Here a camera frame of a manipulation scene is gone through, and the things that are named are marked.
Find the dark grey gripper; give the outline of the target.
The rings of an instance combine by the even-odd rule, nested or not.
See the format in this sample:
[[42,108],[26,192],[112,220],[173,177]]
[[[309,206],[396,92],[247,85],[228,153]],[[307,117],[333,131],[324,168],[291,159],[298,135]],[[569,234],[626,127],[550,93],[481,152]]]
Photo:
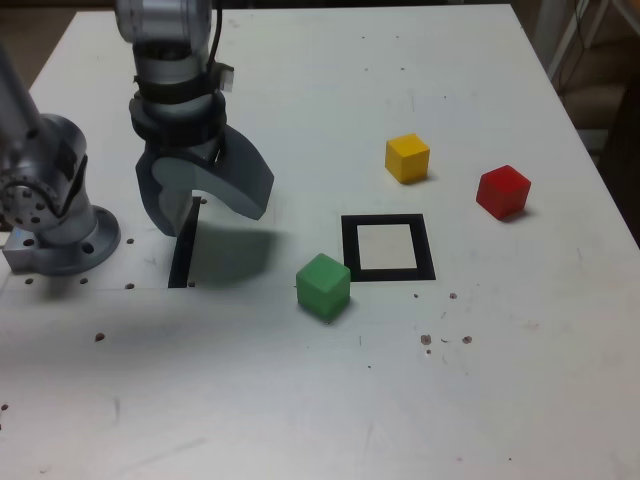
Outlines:
[[200,144],[147,141],[136,175],[146,213],[166,236],[181,233],[193,191],[216,197],[241,216],[259,219],[274,182],[256,147],[229,125]]

